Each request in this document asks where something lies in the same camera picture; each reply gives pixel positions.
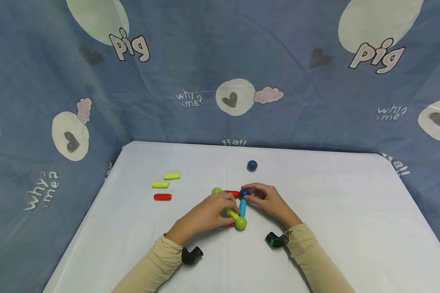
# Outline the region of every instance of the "toy ball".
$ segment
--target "toy ball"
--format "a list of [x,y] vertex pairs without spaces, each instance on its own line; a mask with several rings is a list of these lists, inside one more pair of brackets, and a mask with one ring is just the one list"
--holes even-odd
[[220,187],[216,187],[216,188],[212,189],[212,193],[211,194],[222,192],[222,191],[223,190]]
[[249,162],[248,162],[247,169],[248,169],[249,171],[251,171],[251,172],[254,172],[254,171],[257,169],[257,163],[256,163],[256,161],[253,161],[253,160],[249,161]]
[[241,190],[240,190],[240,199],[243,199],[243,197],[244,197],[245,195],[251,195],[251,193],[249,192],[248,189],[241,189]]
[[238,219],[236,219],[235,228],[238,230],[244,230],[246,229],[246,226],[248,225],[248,222],[246,221],[246,218],[244,216],[239,216]]

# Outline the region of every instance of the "forearm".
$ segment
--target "forearm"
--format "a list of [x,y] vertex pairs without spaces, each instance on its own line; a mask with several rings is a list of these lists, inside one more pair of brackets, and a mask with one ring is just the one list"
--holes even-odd
[[303,270],[313,293],[355,293],[306,224],[296,225],[288,231],[287,247]]
[[150,293],[176,271],[183,247],[162,236],[112,290],[112,293]]

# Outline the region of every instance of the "black wristband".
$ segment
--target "black wristband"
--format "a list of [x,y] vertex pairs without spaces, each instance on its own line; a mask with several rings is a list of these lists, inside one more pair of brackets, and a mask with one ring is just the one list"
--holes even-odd
[[189,252],[186,247],[183,247],[181,260],[185,265],[194,265],[203,255],[204,253],[198,246],[196,246],[191,252]]
[[270,247],[278,248],[287,245],[289,237],[289,232],[285,231],[284,234],[282,234],[281,237],[278,237],[274,232],[270,232],[266,236],[266,242],[269,244]]

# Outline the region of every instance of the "green ball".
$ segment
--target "green ball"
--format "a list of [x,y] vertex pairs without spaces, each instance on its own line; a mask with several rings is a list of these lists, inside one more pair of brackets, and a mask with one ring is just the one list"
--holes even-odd
[[214,194],[214,193],[218,193],[218,192],[222,192],[222,191],[223,191],[223,190],[221,190],[220,187],[216,187],[216,188],[212,189],[212,194]]
[[239,216],[238,219],[236,219],[235,227],[238,230],[246,229],[247,225],[248,225],[248,222],[246,221],[246,218],[244,216]]

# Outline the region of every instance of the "left hand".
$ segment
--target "left hand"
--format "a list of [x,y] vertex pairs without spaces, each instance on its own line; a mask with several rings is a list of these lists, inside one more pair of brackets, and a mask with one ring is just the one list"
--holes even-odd
[[233,218],[220,215],[225,208],[232,208],[236,213],[240,213],[233,194],[218,192],[209,195],[177,220],[165,237],[184,246],[187,240],[199,233],[236,222]]

